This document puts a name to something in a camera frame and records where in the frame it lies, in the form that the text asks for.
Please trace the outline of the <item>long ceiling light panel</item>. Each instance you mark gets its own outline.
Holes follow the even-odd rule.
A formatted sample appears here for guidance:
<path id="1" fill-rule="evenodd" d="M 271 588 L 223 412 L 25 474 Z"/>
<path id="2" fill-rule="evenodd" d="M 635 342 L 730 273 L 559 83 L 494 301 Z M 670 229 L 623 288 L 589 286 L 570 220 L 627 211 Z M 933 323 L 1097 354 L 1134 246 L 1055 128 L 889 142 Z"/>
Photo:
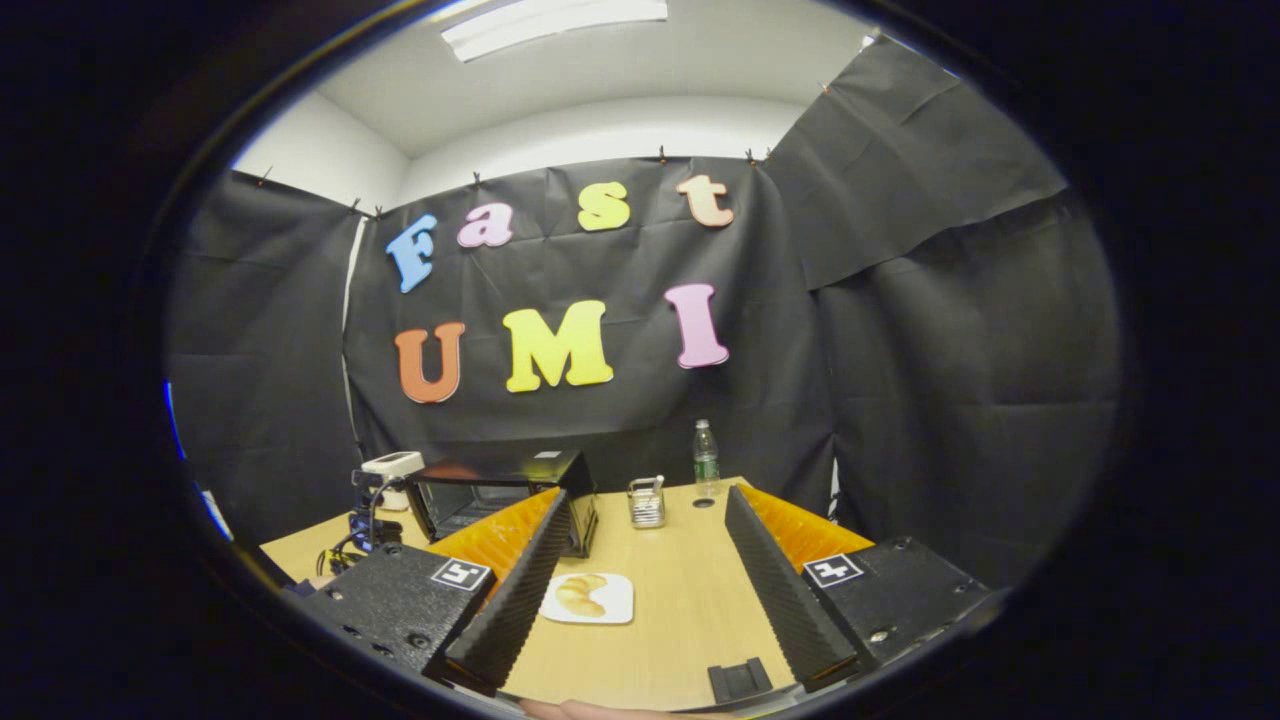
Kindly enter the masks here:
<path id="1" fill-rule="evenodd" d="M 576 29 L 667 20 L 667 0 L 518 0 L 442 31 L 454 56 L 480 56 Z"/>

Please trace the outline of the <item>black backdrop cloth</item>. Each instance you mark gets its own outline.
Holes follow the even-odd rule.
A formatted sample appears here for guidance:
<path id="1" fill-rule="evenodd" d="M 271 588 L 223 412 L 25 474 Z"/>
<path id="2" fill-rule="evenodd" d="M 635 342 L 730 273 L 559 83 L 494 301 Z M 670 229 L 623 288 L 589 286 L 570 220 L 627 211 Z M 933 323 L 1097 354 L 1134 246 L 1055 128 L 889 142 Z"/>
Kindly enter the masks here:
<path id="1" fill-rule="evenodd" d="M 760 167 L 549 167 L 365 225 L 232 173 L 174 291 L 187 468 L 250 543 L 334 518 L 358 460 L 403 448 L 579 448 L 603 492 L 689 483 L 705 418 L 724 475 L 814 512 L 838 477 L 842 525 L 1012 585 L 1100 474 L 1123 386 L 1079 195 L 888 40 Z"/>

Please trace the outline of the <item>golden bread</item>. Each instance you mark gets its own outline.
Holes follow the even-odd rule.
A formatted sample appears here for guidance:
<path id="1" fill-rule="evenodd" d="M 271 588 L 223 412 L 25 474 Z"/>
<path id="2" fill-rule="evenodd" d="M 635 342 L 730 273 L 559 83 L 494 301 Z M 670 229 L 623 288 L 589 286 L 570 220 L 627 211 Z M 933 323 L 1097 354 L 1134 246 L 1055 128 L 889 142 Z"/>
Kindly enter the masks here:
<path id="1" fill-rule="evenodd" d="M 608 579 L 596 574 L 566 577 L 556 588 L 559 606 L 577 618 L 604 618 L 605 606 L 593 600 L 593 592 L 608 585 Z"/>

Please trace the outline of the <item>white plate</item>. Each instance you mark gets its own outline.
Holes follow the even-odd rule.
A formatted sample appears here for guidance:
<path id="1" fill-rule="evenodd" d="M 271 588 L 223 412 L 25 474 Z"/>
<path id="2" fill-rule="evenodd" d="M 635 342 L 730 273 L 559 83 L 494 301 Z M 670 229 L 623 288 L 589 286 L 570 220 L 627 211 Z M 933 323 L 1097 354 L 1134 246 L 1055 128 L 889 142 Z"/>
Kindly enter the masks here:
<path id="1" fill-rule="evenodd" d="M 591 598 L 605 606 L 604 618 L 577 618 L 566 612 L 556 601 L 556 588 L 566 577 L 596 574 L 608 579 L 608 585 L 591 593 Z M 623 575 L 614 573 L 575 573 L 553 577 L 544 594 L 539 614 L 554 623 L 625 625 L 634 620 L 635 588 Z"/>

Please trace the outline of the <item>white toaster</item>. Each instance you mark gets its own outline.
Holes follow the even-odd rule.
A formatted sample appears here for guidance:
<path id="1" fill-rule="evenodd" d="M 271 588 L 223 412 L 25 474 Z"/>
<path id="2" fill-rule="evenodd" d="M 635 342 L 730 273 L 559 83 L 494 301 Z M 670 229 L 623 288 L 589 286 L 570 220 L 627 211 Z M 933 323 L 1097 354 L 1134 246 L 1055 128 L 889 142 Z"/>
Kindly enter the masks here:
<path id="1" fill-rule="evenodd" d="M 419 451 L 398 451 L 362 462 L 360 477 L 353 477 L 353 483 L 362 482 L 375 492 L 380 489 L 380 507 L 388 512 L 403 512 L 410 509 L 406 493 L 410 482 L 424 469 L 425 461 Z"/>

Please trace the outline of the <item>clear water bottle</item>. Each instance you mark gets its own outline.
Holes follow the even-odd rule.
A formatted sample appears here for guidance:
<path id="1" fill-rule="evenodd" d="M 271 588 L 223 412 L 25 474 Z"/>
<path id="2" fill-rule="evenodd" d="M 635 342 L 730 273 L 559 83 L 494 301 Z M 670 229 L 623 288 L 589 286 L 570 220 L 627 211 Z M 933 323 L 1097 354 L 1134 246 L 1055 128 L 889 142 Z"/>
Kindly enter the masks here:
<path id="1" fill-rule="evenodd" d="M 719 450 L 705 418 L 695 423 L 692 462 L 699 498 L 714 498 L 721 488 Z"/>

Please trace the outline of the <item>black electric oven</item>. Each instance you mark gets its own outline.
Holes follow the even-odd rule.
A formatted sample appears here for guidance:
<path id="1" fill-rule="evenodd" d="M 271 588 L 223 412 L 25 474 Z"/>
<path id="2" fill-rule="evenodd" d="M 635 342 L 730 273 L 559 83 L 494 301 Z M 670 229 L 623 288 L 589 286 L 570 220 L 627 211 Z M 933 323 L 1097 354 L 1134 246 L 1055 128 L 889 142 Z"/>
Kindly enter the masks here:
<path id="1" fill-rule="evenodd" d="M 570 536 L 562 555 L 589 557 L 598 528 L 596 483 L 576 448 L 472 448 L 429 464 L 404 482 L 410 507 L 431 542 L 548 489 L 570 496 Z"/>

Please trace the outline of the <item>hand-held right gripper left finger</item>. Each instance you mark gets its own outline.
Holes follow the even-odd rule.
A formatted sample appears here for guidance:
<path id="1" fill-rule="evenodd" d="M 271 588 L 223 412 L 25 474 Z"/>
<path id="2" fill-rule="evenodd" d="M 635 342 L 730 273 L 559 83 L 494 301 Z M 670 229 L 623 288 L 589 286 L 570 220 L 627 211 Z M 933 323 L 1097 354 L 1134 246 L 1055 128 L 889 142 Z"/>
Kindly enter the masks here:
<path id="1" fill-rule="evenodd" d="M 303 596 L 300 609 L 376 662 L 495 694 L 529 637 L 570 524 L 570 497 L 549 489 L 429 550 L 383 544 Z"/>

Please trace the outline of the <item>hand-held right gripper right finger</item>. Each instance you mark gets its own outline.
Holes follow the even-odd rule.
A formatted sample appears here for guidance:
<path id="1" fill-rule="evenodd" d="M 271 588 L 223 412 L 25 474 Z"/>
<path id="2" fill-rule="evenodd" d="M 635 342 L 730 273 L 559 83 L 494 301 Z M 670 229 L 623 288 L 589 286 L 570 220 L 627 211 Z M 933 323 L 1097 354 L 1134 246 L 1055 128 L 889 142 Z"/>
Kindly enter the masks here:
<path id="1" fill-rule="evenodd" d="M 806 691 L 925 648 L 992 596 L 910 536 L 874 543 L 748 484 L 730 488 L 724 525 Z"/>

